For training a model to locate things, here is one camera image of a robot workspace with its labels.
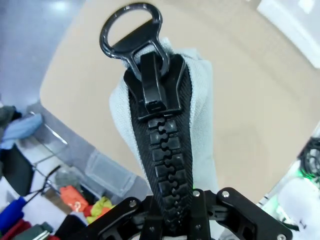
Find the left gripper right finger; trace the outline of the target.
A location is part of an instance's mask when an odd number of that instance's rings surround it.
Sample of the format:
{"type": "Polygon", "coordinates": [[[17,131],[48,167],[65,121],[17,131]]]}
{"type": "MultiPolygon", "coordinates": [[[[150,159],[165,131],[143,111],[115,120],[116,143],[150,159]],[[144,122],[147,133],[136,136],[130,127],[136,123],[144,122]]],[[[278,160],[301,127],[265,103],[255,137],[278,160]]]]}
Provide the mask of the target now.
{"type": "Polygon", "coordinates": [[[289,228],[274,219],[232,187],[218,193],[193,190],[189,239],[210,240],[210,220],[230,230],[240,240],[291,240],[289,228]]]}

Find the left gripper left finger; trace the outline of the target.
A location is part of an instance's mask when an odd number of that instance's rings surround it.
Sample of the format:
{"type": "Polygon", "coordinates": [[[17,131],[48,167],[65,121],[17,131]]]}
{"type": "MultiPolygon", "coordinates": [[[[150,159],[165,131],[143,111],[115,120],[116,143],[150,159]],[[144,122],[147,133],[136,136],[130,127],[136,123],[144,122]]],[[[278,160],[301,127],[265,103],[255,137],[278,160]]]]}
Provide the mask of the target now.
{"type": "Polygon", "coordinates": [[[87,240],[162,240],[164,217],[153,196],[129,197],[86,227],[87,240]]]}

